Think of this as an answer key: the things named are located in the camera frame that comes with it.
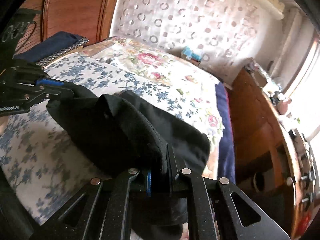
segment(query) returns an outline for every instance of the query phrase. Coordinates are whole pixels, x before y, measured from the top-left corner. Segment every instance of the bed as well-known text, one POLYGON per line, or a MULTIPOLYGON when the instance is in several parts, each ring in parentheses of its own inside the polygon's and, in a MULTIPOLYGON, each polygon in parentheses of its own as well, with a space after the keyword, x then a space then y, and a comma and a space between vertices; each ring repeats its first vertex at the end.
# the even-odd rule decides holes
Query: bed
MULTIPOLYGON (((211 74, 122 37, 112 37, 66 55, 45 70, 51 78, 83 85, 98 96, 132 90, 184 120, 210 140, 211 152, 203 176, 235 180, 227 94, 211 74)), ((20 202, 39 224, 89 179, 109 178, 76 148, 50 117, 46 103, 33 106, 28 114, 10 116, 0 137, 2 170, 20 202)))

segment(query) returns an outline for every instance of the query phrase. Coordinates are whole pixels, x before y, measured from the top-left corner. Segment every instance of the window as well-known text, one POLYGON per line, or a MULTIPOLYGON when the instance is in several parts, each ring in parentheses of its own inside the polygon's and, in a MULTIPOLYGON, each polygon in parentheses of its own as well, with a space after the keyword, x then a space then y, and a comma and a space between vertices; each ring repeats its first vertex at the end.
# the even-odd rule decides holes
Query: window
POLYGON ((291 112, 320 161, 320 39, 317 36, 301 70, 285 93, 292 99, 291 112))

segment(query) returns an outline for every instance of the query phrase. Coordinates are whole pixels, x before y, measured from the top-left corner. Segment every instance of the wooden wardrobe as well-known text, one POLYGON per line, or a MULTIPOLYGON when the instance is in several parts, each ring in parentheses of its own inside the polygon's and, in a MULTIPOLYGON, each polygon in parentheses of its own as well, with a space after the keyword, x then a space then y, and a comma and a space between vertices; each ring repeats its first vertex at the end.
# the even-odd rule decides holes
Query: wooden wardrobe
POLYGON ((59 31, 79 34, 89 45, 109 37, 117 0, 26 0, 21 8, 42 11, 17 46, 25 52, 59 31))

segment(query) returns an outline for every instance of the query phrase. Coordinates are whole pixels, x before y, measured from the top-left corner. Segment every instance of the metal pin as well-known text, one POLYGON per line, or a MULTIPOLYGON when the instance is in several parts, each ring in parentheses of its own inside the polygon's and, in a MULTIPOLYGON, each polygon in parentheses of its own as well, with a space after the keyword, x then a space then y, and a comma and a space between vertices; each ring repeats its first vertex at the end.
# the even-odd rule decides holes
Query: metal pin
POLYGON ((130 168, 130 169, 128 169, 129 174, 132 174, 132 175, 137 174, 138 171, 139 171, 139 170, 136 169, 136 168, 130 168))
POLYGON ((183 174, 185 174, 185 175, 189 175, 189 174, 191 174, 191 170, 190 170, 190 169, 188 169, 188 168, 184 168, 184 169, 182 169, 182 170, 181 170, 181 172, 182 172, 183 174))
POLYGON ((93 179, 90 180, 90 183, 92 185, 99 185, 100 182, 101 182, 101 180, 99 178, 93 178, 93 179))
POLYGON ((229 184, 230 181, 228 178, 222 177, 219 179, 219 182, 223 185, 227 185, 227 184, 229 184))
POLYGON ((293 179, 291 177, 288 177, 286 180, 287 186, 291 186, 293 184, 293 179))

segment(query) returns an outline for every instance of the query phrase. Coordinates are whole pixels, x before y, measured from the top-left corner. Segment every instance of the wooden furniture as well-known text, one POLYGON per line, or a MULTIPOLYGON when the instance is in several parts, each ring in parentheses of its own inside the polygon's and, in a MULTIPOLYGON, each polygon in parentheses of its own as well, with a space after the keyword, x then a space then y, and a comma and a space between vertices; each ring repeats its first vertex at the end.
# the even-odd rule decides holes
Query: wooden furniture
POLYGON ((278 122, 279 114, 245 69, 240 71, 233 82, 230 115, 234 131, 237 183, 252 177, 256 172, 273 169, 274 191, 279 192, 285 188, 282 190, 285 198, 294 204, 291 208, 286 207, 284 215, 287 220, 291 219, 286 231, 294 238, 303 216, 303 191, 299 183, 301 174, 297 154, 291 137, 278 122), (297 182, 290 189, 286 188, 288 177, 297 182))
POLYGON ((18 53, 25 52, 59 31, 79 34, 94 44, 109 37, 117 0, 26 0, 21 8, 40 10, 19 41, 18 53))

